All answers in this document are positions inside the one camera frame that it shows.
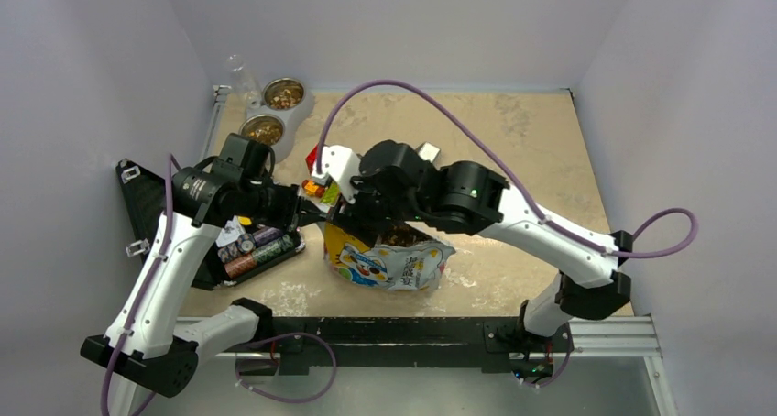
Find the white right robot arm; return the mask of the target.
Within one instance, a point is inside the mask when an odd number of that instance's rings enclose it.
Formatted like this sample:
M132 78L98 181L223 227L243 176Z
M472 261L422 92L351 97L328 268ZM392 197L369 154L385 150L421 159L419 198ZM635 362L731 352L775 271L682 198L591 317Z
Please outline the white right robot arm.
M323 148L317 174L341 191L337 225L372 245L391 226L423 222L449 235L477 235L516 247L556 268L544 291L521 306L517 342L535 349L571 318L603 320L629 303L631 279L619 272L626 233L603 235L552 212L536 214L520 190L473 161L436 168L413 148L382 141L365 155Z

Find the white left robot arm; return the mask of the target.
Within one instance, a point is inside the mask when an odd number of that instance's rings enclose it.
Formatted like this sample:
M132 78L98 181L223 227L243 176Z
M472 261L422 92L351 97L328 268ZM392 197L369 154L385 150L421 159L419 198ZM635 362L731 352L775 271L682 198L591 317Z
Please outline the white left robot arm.
M295 185L272 180L273 148L236 134L219 155L177 168L169 161L162 212L149 255L125 305L82 357L104 368L101 399L120 376L152 394L178 395L197 367L235 345L260 351L281 339L272 310L241 298L209 319L175 332L184 297L226 223L236 216L290 232L310 204Z

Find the silver metal scoop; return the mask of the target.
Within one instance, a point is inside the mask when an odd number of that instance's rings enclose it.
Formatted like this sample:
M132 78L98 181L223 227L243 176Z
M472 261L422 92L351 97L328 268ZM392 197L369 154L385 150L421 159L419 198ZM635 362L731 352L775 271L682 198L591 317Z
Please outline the silver metal scoop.
M434 165L441 154L441 149L432 143L424 142L416 148L416 152L421 159Z

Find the colourful pet food bag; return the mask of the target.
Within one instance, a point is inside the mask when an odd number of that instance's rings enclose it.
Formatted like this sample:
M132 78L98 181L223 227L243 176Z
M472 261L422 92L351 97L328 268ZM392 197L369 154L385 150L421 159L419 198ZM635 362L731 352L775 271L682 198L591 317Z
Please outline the colourful pet food bag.
M436 290L456 253L450 244L406 224L390 228L373 246L330 223L321 230L331 270L351 283L380 290Z

